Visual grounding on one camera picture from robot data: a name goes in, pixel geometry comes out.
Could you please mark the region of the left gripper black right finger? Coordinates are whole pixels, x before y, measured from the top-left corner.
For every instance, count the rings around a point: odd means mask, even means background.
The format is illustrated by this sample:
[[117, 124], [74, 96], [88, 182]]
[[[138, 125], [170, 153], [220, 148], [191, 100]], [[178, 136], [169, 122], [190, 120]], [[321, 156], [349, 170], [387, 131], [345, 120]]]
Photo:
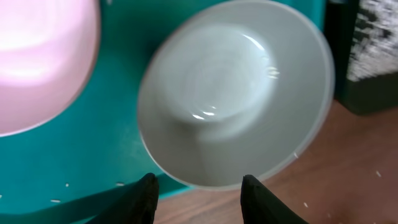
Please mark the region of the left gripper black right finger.
[[244, 224], [308, 224], [253, 175], [243, 177], [240, 204]]

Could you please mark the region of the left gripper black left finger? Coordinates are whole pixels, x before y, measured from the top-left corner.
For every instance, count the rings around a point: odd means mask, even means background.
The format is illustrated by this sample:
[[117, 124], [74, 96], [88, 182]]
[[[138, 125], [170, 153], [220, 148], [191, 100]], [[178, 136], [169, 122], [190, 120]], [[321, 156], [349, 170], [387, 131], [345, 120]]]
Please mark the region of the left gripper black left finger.
[[121, 198], [86, 224], [153, 224], [158, 201], [158, 178], [153, 173], [147, 173]]

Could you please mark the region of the grey bowl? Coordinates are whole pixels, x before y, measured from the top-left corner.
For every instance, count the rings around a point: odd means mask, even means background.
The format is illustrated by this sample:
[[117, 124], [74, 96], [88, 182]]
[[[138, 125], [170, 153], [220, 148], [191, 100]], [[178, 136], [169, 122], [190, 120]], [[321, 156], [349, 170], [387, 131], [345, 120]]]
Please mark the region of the grey bowl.
[[225, 1], [179, 26], [139, 88], [145, 149], [176, 181], [237, 189], [272, 177], [318, 134], [335, 84], [330, 46], [298, 10], [275, 1]]

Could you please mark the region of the pink bowl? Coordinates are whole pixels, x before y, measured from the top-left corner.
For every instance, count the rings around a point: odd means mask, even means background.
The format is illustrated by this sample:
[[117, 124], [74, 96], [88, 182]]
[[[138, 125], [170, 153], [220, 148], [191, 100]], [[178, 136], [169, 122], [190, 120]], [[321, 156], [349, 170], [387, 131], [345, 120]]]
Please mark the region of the pink bowl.
[[1, 136], [67, 109], [91, 77], [100, 44], [95, 0], [1, 1]]

